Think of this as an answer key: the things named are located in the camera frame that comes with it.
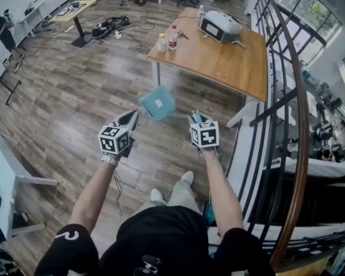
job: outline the power strip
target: power strip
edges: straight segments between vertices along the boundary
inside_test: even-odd
[[[116,40],[121,39],[121,33],[118,30],[115,31],[115,37],[116,37]]]

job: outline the sleeve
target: sleeve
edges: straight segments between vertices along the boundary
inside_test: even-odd
[[[247,231],[234,228],[226,232],[214,254],[214,266],[220,275],[248,270],[251,276],[274,276],[270,258],[258,238]]]
[[[0,16],[0,27],[2,28],[4,24],[6,24],[6,20],[2,16]]]
[[[94,275],[98,271],[98,252],[84,226],[62,228],[40,261],[34,276],[67,276],[69,271]]]

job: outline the gray pants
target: gray pants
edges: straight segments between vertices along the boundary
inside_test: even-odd
[[[153,206],[162,206],[162,205],[185,206],[186,208],[189,208],[189,209],[201,214],[200,209],[198,208],[198,205],[196,203],[196,200],[194,199],[193,191],[191,190],[190,186],[186,182],[181,181],[181,180],[175,184],[174,190],[172,191],[170,201],[168,203],[166,203],[164,201],[146,202],[134,214],[138,214],[142,210],[151,208]]]

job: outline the shoe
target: shoe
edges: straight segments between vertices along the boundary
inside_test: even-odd
[[[18,62],[22,62],[22,59],[24,58],[24,53],[22,53],[20,56],[19,56],[19,61]]]
[[[187,183],[189,186],[191,186],[193,184],[193,180],[194,180],[194,173],[192,171],[188,171],[186,172],[183,177],[181,178],[181,181],[184,181],[185,183]]]
[[[160,192],[160,190],[153,188],[151,191],[151,201],[160,201],[160,202],[166,202],[163,199],[163,195]]]
[[[27,213],[22,213],[22,218],[23,218],[23,220],[24,220],[26,223],[28,223],[28,215],[27,215]]]
[[[20,65],[21,65],[20,62],[16,63],[16,68],[14,69],[14,72],[17,72],[19,70]]]

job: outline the wooden floor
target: wooden floor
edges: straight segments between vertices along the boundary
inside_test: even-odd
[[[80,16],[84,30],[91,30],[100,22],[98,17],[129,16],[131,22],[148,20],[154,30],[134,27],[128,33],[145,46],[152,48],[158,34],[164,32],[183,7],[171,0],[162,5],[149,0],[144,7],[126,2],[118,8],[118,0],[101,0]],[[225,9],[247,24],[242,15],[242,2],[206,3],[206,9]],[[24,43],[27,57],[17,74],[13,66],[5,81],[22,85],[5,106],[8,92],[0,89],[0,131],[19,140],[31,104],[43,86],[49,71],[61,66],[77,48],[71,45],[76,38],[74,28],[64,33],[67,24],[52,24],[34,39]],[[151,189],[160,189],[170,197],[176,181],[187,170],[195,172],[193,189],[201,200],[209,193],[204,164],[197,150],[190,144],[188,124],[176,118],[153,122],[141,108],[138,98],[152,91],[151,64],[148,51],[136,50],[136,42],[124,36],[113,45],[95,41],[75,56],[66,60],[63,68],[49,75],[48,82],[36,100],[26,129],[18,146],[22,155],[44,177],[54,177],[57,187],[24,185],[20,187],[16,205],[29,214],[30,220],[45,222],[46,229],[17,236],[6,242],[7,249],[21,266],[32,275],[55,233],[67,224],[72,207],[100,164],[101,153],[97,133],[103,124],[117,114],[131,109],[140,112],[135,132],[135,145],[128,159],[122,159],[117,169],[123,183],[122,216],[117,209],[117,188],[110,185],[102,214],[92,236],[102,254],[113,242],[120,224],[145,201]],[[228,164],[236,136],[236,129],[225,128],[227,121],[242,106],[243,96],[207,80],[182,73],[171,67],[162,67],[162,84],[177,101],[178,111],[189,113],[199,108],[220,124],[220,153],[224,167]]]

